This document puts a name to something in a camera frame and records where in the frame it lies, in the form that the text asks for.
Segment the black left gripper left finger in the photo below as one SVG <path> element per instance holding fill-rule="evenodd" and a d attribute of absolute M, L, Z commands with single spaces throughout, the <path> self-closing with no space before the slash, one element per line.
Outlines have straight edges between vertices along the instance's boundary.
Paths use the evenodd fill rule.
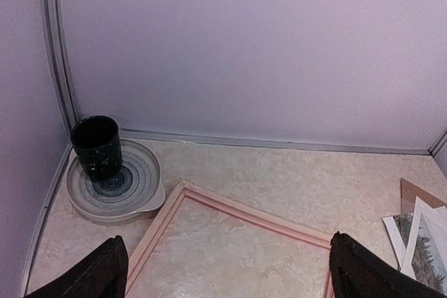
<path fill-rule="evenodd" d="M 28 294 L 42 297 L 124 297 L 128 275 L 128 253 L 117 235 L 62 274 L 59 278 Z"/>

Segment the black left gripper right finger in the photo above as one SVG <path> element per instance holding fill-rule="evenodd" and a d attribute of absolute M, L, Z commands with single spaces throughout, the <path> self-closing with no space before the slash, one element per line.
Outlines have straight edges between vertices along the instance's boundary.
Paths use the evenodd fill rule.
<path fill-rule="evenodd" d="M 443 297 L 398 272 L 346 233 L 330 242 L 330 274 L 335 297 Z"/>

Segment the pink wooden picture frame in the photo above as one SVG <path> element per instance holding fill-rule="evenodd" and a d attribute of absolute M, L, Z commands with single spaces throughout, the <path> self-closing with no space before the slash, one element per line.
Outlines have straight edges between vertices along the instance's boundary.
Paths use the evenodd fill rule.
<path fill-rule="evenodd" d="M 127 297 L 332 297 L 328 235 L 182 181 L 129 260 Z"/>

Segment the landscape photo print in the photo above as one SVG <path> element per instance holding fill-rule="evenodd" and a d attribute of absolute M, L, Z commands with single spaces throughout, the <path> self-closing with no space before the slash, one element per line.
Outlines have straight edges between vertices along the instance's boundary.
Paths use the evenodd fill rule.
<path fill-rule="evenodd" d="M 446 224 L 438 214 L 411 214 L 395 219 L 405 252 L 400 271 L 433 290 L 446 294 Z"/>

